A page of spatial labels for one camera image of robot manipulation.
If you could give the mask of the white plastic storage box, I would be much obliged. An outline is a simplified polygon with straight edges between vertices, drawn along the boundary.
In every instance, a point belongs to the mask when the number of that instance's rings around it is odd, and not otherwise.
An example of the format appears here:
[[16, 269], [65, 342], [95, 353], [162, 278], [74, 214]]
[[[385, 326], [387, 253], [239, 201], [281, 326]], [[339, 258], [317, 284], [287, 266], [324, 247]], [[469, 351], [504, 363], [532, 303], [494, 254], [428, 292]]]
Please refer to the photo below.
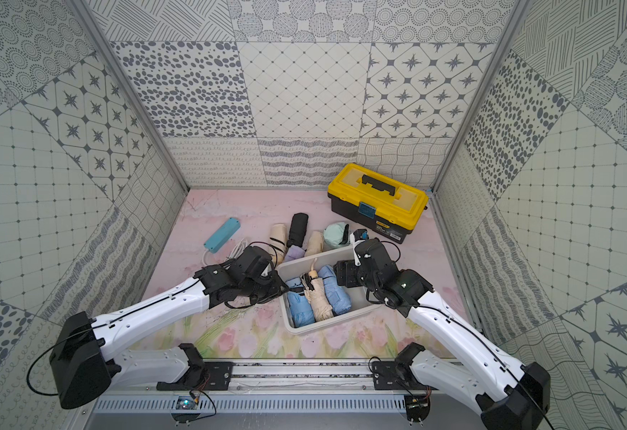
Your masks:
[[378, 308], [366, 300], [365, 288], [347, 286], [354, 280], [353, 275], [338, 278], [342, 265], [354, 262], [353, 248], [342, 247], [277, 267], [288, 287], [279, 301], [290, 333], [313, 333], [368, 315]]

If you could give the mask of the mint green umbrella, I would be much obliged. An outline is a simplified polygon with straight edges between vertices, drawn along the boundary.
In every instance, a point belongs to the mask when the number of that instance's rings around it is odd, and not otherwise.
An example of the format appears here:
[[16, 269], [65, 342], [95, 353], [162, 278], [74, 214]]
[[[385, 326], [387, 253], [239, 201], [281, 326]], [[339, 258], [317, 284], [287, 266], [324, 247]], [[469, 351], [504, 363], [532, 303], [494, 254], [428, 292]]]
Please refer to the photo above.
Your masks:
[[348, 247], [350, 225], [347, 222], [336, 222], [323, 231], [323, 241], [326, 249], [334, 250]]

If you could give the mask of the beige umbrella wooden handle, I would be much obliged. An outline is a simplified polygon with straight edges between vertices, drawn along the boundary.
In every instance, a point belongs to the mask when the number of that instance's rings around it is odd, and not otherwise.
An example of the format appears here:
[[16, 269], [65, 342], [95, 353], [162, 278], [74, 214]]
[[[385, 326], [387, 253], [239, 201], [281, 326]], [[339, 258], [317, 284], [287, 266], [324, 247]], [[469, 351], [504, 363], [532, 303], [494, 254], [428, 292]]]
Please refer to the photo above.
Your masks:
[[331, 319], [334, 314], [325, 295], [323, 280], [315, 270], [316, 263], [317, 258], [314, 258], [309, 271], [304, 274], [304, 295], [313, 308], [316, 322], [322, 322]]

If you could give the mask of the small light blue umbrella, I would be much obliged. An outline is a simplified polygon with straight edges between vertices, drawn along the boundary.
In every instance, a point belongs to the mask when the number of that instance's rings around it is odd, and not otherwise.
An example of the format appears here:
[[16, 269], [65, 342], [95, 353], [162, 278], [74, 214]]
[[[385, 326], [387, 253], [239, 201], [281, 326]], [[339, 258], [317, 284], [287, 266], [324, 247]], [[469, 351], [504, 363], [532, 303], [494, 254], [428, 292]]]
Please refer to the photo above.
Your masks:
[[337, 276], [330, 265], [324, 265], [318, 270], [323, 280], [325, 295], [332, 306], [335, 316], [345, 315], [352, 310], [352, 303], [347, 292], [338, 285]]

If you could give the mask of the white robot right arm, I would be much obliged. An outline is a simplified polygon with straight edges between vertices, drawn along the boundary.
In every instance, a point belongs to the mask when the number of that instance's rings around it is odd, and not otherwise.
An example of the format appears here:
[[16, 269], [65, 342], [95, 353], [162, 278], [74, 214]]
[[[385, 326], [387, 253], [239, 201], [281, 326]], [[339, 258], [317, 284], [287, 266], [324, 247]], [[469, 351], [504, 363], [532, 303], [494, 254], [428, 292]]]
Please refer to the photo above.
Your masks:
[[377, 238], [351, 245], [362, 287], [378, 303], [431, 333], [460, 362], [437, 358], [416, 343], [395, 359], [399, 376], [434, 388], [470, 408], [488, 429], [536, 429], [549, 420], [551, 376], [523, 364], [454, 313], [432, 284], [399, 269]]

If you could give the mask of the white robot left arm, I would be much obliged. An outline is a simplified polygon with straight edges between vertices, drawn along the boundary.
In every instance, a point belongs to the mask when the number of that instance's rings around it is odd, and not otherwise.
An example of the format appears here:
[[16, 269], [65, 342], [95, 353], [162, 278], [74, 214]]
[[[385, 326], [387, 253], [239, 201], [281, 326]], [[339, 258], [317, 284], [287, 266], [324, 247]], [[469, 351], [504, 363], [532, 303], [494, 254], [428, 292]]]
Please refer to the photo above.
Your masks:
[[185, 317], [220, 305], [230, 307], [238, 297], [256, 306], [287, 290], [270, 253], [250, 245], [238, 257], [205, 266], [183, 283], [136, 305], [97, 317], [85, 312], [72, 315], [48, 358], [55, 396], [63, 409], [74, 410], [117, 386], [155, 383], [167, 391], [199, 388], [207, 372], [195, 347], [182, 344], [131, 358], [130, 346]]

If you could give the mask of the beige umbrella right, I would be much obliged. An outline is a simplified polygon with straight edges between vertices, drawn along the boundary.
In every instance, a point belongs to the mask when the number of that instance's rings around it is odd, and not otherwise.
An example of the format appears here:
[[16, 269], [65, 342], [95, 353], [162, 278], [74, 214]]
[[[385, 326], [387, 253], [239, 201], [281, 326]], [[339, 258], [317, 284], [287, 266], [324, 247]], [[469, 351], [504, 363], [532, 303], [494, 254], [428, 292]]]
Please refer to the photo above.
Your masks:
[[324, 236], [321, 231], [313, 231], [309, 237], [305, 255], [312, 256], [321, 254], [324, 249]]

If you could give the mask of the lavender folded umbrella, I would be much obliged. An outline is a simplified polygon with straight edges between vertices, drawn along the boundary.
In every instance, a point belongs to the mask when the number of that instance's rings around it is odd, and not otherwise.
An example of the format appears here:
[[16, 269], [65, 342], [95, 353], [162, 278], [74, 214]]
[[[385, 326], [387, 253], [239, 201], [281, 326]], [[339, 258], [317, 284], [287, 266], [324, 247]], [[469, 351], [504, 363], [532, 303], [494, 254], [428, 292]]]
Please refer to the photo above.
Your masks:
[[292, 245], [288, 248], [286, 255], [284, 257], [284, 263], [289, 263], [291, 261], [299, 260], [304, 258], [306, 251], [302, 247], [298, 247], [297, 245]]

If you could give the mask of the black folded umbrella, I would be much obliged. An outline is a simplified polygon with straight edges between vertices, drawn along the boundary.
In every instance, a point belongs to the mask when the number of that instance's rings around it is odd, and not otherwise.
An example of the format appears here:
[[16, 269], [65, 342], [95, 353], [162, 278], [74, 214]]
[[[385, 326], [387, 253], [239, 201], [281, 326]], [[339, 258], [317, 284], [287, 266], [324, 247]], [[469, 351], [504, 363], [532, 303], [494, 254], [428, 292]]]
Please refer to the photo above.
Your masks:
[[293, 215], [288, 233], [287, 247], [302, 247], [307, 233], [309, 215], [296, 213]]

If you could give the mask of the yellow black tool box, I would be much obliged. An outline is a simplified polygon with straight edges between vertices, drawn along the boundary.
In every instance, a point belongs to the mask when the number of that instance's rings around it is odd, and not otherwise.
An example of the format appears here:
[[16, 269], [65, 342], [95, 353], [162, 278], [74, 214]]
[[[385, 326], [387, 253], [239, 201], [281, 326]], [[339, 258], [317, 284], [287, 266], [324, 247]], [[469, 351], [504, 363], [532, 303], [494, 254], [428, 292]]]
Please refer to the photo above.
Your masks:
[[331, 211], [402, 244], [427, 210], [426, 192], [349, 163], [328, 185]]

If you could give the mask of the teal power strip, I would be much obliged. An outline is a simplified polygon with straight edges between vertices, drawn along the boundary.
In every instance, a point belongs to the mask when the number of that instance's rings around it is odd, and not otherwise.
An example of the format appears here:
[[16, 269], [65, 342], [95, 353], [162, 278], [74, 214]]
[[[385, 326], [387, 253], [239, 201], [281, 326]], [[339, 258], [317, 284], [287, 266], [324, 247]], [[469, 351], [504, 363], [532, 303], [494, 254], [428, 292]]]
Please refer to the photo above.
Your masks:
[[211, 254], [216, 254], [240, 227], [241, 223], [238, 219], [229, 218], [204, 242], [204, 248]]

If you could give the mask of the aluminium rail with mounts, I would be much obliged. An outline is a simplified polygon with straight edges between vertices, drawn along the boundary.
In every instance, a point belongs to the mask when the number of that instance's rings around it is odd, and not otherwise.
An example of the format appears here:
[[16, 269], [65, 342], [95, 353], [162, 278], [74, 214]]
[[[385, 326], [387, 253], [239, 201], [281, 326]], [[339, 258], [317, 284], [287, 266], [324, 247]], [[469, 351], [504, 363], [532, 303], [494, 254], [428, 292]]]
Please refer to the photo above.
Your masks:
[[407, 367], [392, 360], [343, 361], [236, 360], [209, 362], [212, 374], [197, 392], [161, 392], [150, 386], [116, 389], [100, 397], [92, 408], [98, 415], [167, 417], [189, 425], [230, 414], [393, 414], [418, 424], [439, 401], [454, 401], [480, 413], [489, 394], [485, 380], [454, 360], [421, 353]]

